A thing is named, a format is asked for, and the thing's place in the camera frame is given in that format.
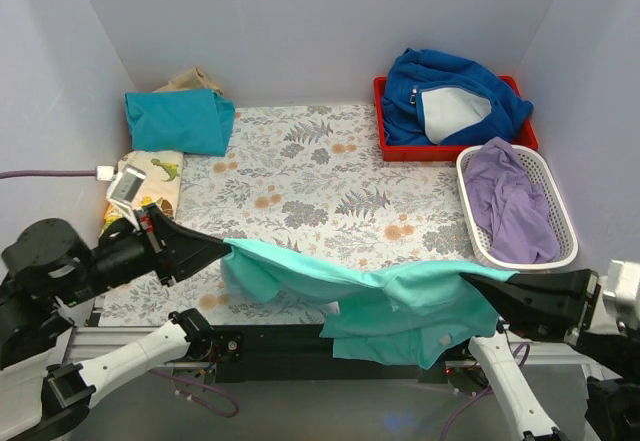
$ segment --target folded blue shirt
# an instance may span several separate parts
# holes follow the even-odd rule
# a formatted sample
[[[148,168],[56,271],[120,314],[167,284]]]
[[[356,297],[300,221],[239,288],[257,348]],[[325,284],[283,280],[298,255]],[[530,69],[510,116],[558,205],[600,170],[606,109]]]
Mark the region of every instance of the folded blue shirt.
[[[467,115],[472,113],[477,122],[463,121],[462,129],[452,129],[443,139],[434,141],[425,132],[425,126],[429,132],[430,120],[425,119],[421,95],[442,88],[463,94],[458,94],[457,103],[446,95],[429,97],[431,102],[442,101],[431,111],[439,115],[441,123],[458,119],[456,107],[462,108],[463,117],[465,111]],[[507,83],[485,67],[430,49],[407,49],[396,59],[387,77],[381,105],[386,141],[390,146],[478,145],[496,136],[512,142],[533,110],[529,101],[521,100]]]
[[[498,271],[464,261],[421,261],[373,272],[343,268],[253,239],[225,239],[225,284],[258,302],[286,289],[310,302],[338,302],[323,337],[333,356],[430,368],[438,357],[472,336],[491,336],[498,314],[460,273],[506,281]]]
[[[125,111],[133,149],[224,156],[235,107],[212,89],[127,93]]]

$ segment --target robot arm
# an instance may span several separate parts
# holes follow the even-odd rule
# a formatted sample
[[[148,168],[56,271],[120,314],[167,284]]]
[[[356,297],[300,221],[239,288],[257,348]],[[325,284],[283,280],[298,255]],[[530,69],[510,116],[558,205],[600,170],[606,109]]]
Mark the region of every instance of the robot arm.
[[[600,279],[590,270],[517,274],[506,283],[463,277],[512,332],[535,341],[564,342],[621,376],[587,380],[585,417],[602,441],[640,439],[640,265],[613,261],[608,276]],[[508,348],[506,355],[498,348],[500,337],[504,335],[474,338],[469,350],[491,381],[513,439],[565,439],[537,404]]]
[[[75,306],[155,271],[172,286],[231,251],[222,240],[183,228],[157,206],[130,199],[144,173],[127,167],[110,189],[128,209],[89,249],[60,219],[27,228],[2,252],[0,441],[49,440],[73,429],[111,391],[148,369],[210,348],[212,328],[191,309],[147,337],[82,365],[48,368],[58,336],[72,327],[60,305]]]

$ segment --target zipper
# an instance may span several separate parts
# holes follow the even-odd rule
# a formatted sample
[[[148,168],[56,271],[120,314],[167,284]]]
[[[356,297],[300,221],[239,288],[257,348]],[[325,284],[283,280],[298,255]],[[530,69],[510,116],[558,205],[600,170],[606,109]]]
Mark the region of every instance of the zipper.
[[[409,98],[409,104],[416,104],[416,96],[418,94],[418,86],[414,86],[411,90],[411,97]]]

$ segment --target blue jacket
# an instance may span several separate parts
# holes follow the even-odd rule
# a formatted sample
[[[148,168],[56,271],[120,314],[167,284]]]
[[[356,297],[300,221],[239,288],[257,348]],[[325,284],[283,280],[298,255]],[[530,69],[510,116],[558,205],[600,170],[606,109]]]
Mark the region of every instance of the blue jacket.
[[[480,123],[446,137],[440,145],[478,145],[498,136],[512,142],[533,105],[521,100],[511,87],[474,61],[450,54],[408,48],[396,59],[382,96],[387,144],[390,146],[432,145],[425,134],[424,120],[418,116],[418,103],[411,103],[418,92],[453,86],[485,97],[491,113]]]

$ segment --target floral tablecloth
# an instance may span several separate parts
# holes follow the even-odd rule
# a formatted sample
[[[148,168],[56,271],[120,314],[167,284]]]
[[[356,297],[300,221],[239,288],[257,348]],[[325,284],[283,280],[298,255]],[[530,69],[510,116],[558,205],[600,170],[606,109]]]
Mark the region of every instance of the floral tablecloth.
[[[370,105],[238,111],[226,157],[185,156],[176,221],[259,238],[354,269],[473,259],[452,163],[385,163]],[[198,307],[214,325],[322,323],[287,293],[231,294],[216,262],[165,288],[153,275],[107,294],[100,326],[158,326]]]

